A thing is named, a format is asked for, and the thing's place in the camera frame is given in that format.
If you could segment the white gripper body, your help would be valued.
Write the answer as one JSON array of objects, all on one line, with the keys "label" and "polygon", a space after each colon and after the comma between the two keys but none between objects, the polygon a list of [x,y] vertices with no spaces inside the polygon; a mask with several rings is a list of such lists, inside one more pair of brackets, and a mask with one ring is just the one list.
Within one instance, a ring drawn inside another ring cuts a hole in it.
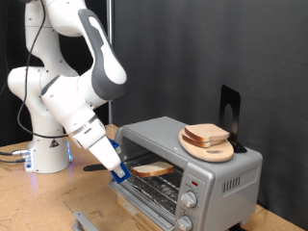
[{"label": "white gripper body", "polygon": [[114,170],[120,165],[120,159],[107,137],[93,144],[89,151],[107,170]]}]

